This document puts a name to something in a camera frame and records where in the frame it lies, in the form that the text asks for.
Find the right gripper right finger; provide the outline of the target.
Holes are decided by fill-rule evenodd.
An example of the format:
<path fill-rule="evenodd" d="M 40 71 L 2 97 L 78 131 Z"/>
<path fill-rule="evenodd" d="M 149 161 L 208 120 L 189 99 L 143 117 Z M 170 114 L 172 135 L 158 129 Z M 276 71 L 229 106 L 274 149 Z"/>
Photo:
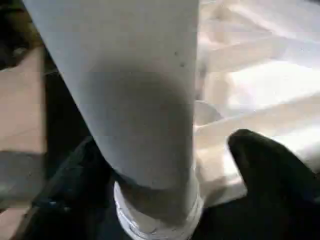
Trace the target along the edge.
<path fill-rule="evenodd" d="M 248 129 L 234 132 L 229 150 L 247 195 L 207 209 L 201 240 L 317 240 L 320 177 L 284 145 Z"/>

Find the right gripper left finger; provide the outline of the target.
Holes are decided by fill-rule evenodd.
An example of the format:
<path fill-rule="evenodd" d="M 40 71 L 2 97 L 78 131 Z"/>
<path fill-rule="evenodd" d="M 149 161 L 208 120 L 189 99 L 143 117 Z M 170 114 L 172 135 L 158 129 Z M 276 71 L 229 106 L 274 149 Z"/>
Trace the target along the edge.
<path fill-rule="evenodd" d="M 92 137 L 60 165 L 32 207 L 31 240 L 97 240 L 109 206 L 113 171 Z"/>

